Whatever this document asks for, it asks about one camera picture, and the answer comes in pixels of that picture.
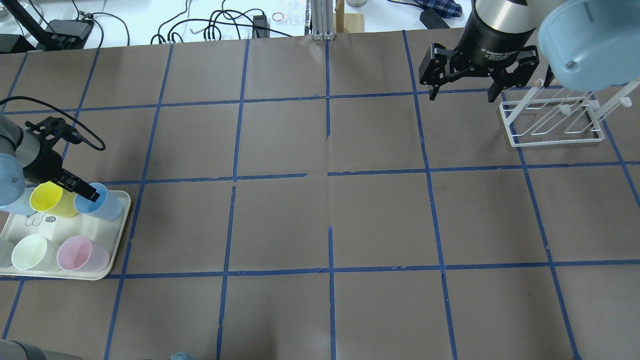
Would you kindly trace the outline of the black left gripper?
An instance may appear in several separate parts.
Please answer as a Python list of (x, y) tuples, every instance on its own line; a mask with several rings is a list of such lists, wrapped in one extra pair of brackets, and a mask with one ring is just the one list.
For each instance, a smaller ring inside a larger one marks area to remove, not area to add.
[(95, 203), (101, 197), (98, 190), (82, 180), (82, 178), (63, 169), (62, 156), (42, 146), (35, 159), (23, 169), (23, 177), (26, 182), (40, 185), (51, 182), (62, 187), (70, 193), (80, 195), (82, 198)]

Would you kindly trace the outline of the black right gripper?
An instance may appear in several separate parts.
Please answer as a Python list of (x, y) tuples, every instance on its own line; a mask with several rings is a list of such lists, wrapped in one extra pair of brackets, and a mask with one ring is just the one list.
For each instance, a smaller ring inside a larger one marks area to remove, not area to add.
[[(429, 87), (429, 100), (434, 101), (446, 84), (462, 78), (490, 77), (493, 84), (487, 91), (487, 100), (494, 103), (503, 91), (525, 87), (540, 64), (537, 46), (523, 47), (517, 42), (490, 46), (459, 43), (455, 48), (432, 43), (419, 66), (419, 83)], [(515, 62), (516, 68), (507, 71)]]

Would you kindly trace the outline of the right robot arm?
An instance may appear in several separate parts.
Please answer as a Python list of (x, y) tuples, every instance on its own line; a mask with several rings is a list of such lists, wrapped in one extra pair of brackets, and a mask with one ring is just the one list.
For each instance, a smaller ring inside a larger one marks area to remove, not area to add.
[(487, 100), (525, 87), (540, 64), (564, 88), (596, 92), (639, 78), (637, 0), (473, 0), (453, 49), (433, 43), (419, 82), (434, 100), (446, 84), (491, 78)]

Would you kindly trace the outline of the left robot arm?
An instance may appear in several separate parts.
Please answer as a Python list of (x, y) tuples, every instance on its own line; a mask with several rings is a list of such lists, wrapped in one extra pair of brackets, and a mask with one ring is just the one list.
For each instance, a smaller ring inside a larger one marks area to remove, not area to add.
[(62, 118), (49, 116), (37, 124), (26, 121), (19, 126), (1, 116), (0, 203), (3, 207), (22, 196), (26, 183), (51, 182), (93, 203), (101, 198), (95, 187), (64, 169), (62, 156), (54, 150), (58, 141), (74, 145), (88, 142)]

